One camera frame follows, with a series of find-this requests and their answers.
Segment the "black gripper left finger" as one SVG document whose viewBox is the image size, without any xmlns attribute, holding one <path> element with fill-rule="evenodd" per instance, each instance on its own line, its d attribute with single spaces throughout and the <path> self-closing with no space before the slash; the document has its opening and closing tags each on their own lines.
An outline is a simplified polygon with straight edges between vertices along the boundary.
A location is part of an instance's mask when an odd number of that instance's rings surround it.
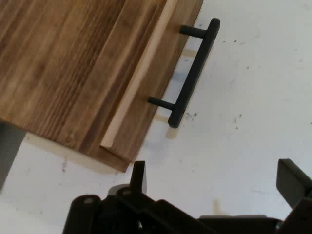
<svg viewBox="0 0 312 234">
<path fill-rule="evenodd" d="M 145 162 L 134 163 L 129 185 L 102 200 L 97 195 L 73 200 L 65 234 L 210 234 L 208 228 L 165 200 L 146 194 Z"/>
</svg>

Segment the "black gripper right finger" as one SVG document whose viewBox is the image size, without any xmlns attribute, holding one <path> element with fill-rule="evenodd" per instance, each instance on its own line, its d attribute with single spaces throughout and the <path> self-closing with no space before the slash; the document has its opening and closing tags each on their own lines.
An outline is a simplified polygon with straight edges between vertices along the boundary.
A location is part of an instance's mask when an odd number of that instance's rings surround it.
<svg viewBox="0 0 312 234">
<path fill-rule="evenodd" d="M 312 232 L 312 180 L 290 159 L 280 159 L 276 187 L 291 207 L 278 228 L 278 234 Z"/>
</svg>

